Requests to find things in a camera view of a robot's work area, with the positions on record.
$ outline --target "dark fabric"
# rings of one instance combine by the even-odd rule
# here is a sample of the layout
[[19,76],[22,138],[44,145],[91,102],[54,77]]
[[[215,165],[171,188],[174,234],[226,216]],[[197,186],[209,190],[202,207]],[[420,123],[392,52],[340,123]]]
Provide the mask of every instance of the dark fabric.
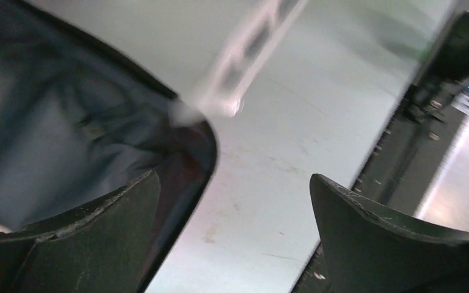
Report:
[[[152,170],[160,196],[145,209],[157,209],[154,222],[140,214],[128,219],[139,217],[150,227],[151,237],[139,242],[146,250],[135,270],[140,288],[146,286],[216,164],[207,122],[170,127],[174,98],[99,40],[25,2],[0,0],[0,224],[15,231],[0,235],[0,245],[14,239],[10,259],[23,257],[40,237],[39,221],[63,217]],[[60,228],[51,223],[43,233]],[[17,240],[22,233],[27,239]]]
[[469,233],[414,219],[321,175],[310,193],[334,293],[469,293]]

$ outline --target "black machine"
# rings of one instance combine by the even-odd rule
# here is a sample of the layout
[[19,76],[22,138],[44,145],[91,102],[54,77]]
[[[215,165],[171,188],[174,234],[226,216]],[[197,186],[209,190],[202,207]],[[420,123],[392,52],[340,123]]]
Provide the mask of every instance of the black machine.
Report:
[[321,244],[293,292],[469,293],[469,233],[410,216],[467,111],[469,13],[463,12],[450,20],[352,190],[312,177]]

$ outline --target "scuff mark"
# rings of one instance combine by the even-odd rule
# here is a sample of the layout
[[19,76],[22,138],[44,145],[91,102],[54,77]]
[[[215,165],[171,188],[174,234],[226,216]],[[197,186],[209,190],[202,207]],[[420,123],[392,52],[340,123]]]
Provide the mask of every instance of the scuff mark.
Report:
[[316,109],[319,113],[321,113],[321,115],[323,116],[326,116],[326,113],[323,112],[323,110],[321,110],[321,108],[319,108],[317,105],[315,105],[314,103],[312,103],[309,99],[305,98],[304,96],[298,94],[297,92],[293,91],[291,88],[283,85],[281,82],[277,82],[271,78],[267,78],[269,81],[273,82],[274,84],[277,84],[279,87],[282,87],[285,91],[293,94],[294,96],[297,96],[298,98],[300,98],[301,100],[303,100],[303,102],[307,103],[310,107]]
[[310,153],[308,152],[308,149],[302,143],[299,144],[299,148],[301,149],[303,154],[306,154],[307,156],[310,155]]
[[324,255],[324,249],[322,248],[322,244],[319,245],[319,247],[317,248],[316,253],[318,255]]
[[271,254],[268,254],[268,253],[262,253],[262,255],[271,256],[271,257],[273,257],[273,258],[287,259],[287,260],[289,260],[289,261],[302,262],[302,261],[299,261],[298,259],[295,259],[295,258],[288,258],[288,257],[286,257],[286,256],[271,255]]
[[227,212],[222,210],[222,209],[217,210],[215,212],[215,215],[218,216],[218,217],[221,217],[221,218],[227,218],[228,217]]
[[209,229],[206,230],[206,234],[202,238],[207,244],[215,243],[215,235],[217,234],[217,224],[211,225]]
[[233,203],[233,209],[234,209],[236,212],[240,212],[240,204],[238,204],[238,203]]
[[314,277],[316,277],[319,280],[326,280],[326,277],[321,275],[320,273],[314,272]]
[[220,154],[224,155],[226,157],[233,158],[233,159],[241,159],[241,157],[239,155],[237,155],[236,153],[228,153],[226,151],[221,151]]
[[73,291],[74,293],[78,292],[78,288],[80,288],[80,283],[81,283],[82,279],[84,278],[84,276],[87,275],[87,277],[89,277],[89,274],[87,272],[89,271],[89,264],[90,264],[91,256],[92,255],[87,256],[87,259],[85,261],[84,270],[82,271],[82,273],[80,273],[80,276],[78,276],[78,280],[76,280],[75,289]]
[[299,174],[299,169],[295,167],[288,167],[285,171],[287,173]]
[[146,178],[150,177],[153,174],[153,171],[147,171],[140,177],[130,181],[125,187],[121,189],[121,192],[117,195],[114,195],[110,199],[106,200],[104,204],[101,206],[97,207],[93,212],[89,213],[85,218],[78,220],[71,225],[65,226],[63,228],[60,228],[54,232],[54,234],[51,233],[46,233],[42,238],[43,241],[47,239],[57,239],[57,238],[62,238],[68,235],[71,235],[75,232],[77,232],[80,228],[83,226],[88,225],[90,222],[94,221],[97,217],[99,217],[104,211],[109,209],[113,204],[115,204],[117,201],[121,200],[124,195],[129,192],[134,186],[136,186],[138,183],[141,181],[145,180]]

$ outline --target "metal bolt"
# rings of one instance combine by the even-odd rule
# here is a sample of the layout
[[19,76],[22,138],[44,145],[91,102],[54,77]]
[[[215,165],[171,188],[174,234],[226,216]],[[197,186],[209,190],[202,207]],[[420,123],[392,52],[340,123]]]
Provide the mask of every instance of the metal bolt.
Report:
[[437,101],[431,101],[431,106],[436,108],[436,109],[439,109],[442,107],[441,103],[437,102]]
[[429,138],[432,140],[440,140],[440,137],[434,132],[429,133]]

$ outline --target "white surface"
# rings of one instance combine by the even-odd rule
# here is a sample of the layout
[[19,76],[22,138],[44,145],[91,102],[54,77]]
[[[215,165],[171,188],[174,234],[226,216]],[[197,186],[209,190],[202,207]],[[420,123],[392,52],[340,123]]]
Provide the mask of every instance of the white surface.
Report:
[[469,117],[448,150],[417,217],[469,231]]
[[[32,2],[182,93],[256,1]],[[218,171],[148,292],[289,292],[318,241],[310,175],[352,183],[450,2],[311,1],[244,110],[214,121]]]

